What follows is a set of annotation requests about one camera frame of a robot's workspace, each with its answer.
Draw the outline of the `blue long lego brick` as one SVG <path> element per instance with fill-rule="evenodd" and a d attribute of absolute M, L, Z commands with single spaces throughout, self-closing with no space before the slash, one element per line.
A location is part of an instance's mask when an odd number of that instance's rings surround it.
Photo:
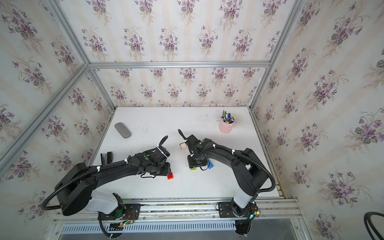
<path fill-rule="evenodd" d="M 207 162 L 208 162 L 208 164 L 207 164 L 208 169 L 209 170 L 212 169 L 214 167 L 213 163 L 210 161 L 210 159 L 207 159 Z"/>

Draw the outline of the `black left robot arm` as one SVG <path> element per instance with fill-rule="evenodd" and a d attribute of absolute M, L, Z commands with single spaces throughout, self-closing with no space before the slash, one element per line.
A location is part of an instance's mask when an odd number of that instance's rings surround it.
<path fill-rule="evenodd" d="M 171 165 L 167 161 L 169 151 L 163 147 L 164 136 L 153 149 L 128 156 L 126 159 L 105 165 L 75 165 L 56 185 L 53 193 L 41 203 L 43 211 L 61 210 L 64 216 L 82 210 L 102 213 L 112 219 L 123 217 L 127 208 L 117 193 L 104 194 L 97 188 L 129 176 L 152 178 L 169 176 Z"/>

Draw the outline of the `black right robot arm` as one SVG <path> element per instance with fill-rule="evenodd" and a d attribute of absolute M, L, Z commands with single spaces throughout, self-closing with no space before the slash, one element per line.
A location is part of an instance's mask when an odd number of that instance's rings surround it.
<path fill-rule="evenodd" d="M 190 169 L 209 168 L 211 160 L 216 160 L 232 169 L 240 187 L 231 200 L 232 209 L 234 212 L 237 211 L 238 216 L 250 208 L 250 204 L 261 193 L 268 193 L 276 188 L 273 175 L 253 150 L 230 149 L 211 139 L 198 140 L 194 135 L 186 137 L 180 129 L 178 133 L 190 152 L 188 155 Z"/>

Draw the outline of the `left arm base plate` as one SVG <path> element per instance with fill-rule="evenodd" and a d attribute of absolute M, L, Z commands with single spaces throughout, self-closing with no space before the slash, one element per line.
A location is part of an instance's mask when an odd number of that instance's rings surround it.
<path fill-rule="evenodd" d="M 139 218 L 141 210 L 141 204 L 125 204 L 125 207 L 118 207 L 111 214 L 106 215 L 104 213 L 100 213 L 98 216 L 98 220 L 101 221 L 135 221 Z"/>

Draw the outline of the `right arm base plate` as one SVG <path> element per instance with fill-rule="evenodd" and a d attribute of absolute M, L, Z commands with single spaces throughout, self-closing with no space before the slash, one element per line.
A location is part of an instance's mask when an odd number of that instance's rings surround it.
<path fill-rule="evenodd" d="M 219 218 L 248 218 L 252 219 L 260 214 L 258 206 L 249 202 L 244 208 L 238 206 L 234 201 L 219 202 L 216 205 L 219 212 Z"/>

